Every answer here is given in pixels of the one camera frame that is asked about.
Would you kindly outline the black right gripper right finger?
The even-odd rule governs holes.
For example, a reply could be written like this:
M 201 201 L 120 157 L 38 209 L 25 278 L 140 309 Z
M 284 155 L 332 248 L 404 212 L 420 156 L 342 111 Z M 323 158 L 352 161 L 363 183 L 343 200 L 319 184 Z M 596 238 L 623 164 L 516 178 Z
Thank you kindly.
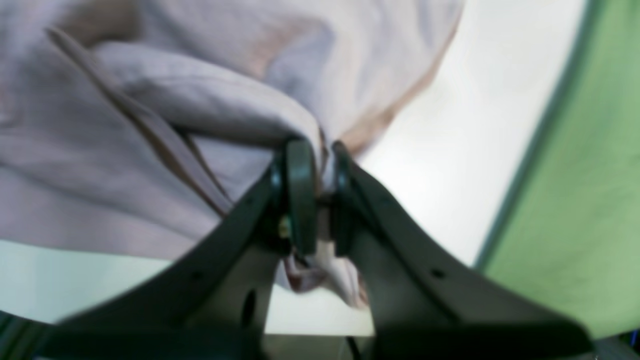
M 364 360 L 553 360 L 592 351 L 581 324 L 457 260 L 345 145 L 332 149 L 336 254 L 361 274 L 374 323 Z

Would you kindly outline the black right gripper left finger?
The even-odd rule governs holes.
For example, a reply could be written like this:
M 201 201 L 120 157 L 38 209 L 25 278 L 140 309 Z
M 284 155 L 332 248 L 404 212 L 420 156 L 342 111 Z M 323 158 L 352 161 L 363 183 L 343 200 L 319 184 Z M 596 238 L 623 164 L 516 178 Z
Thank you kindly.
M 279 261 L 317 248 L 311 144 L 289 141 L 215 230 L 137 287 L 53 326 L 37 360 L 260 360 Z

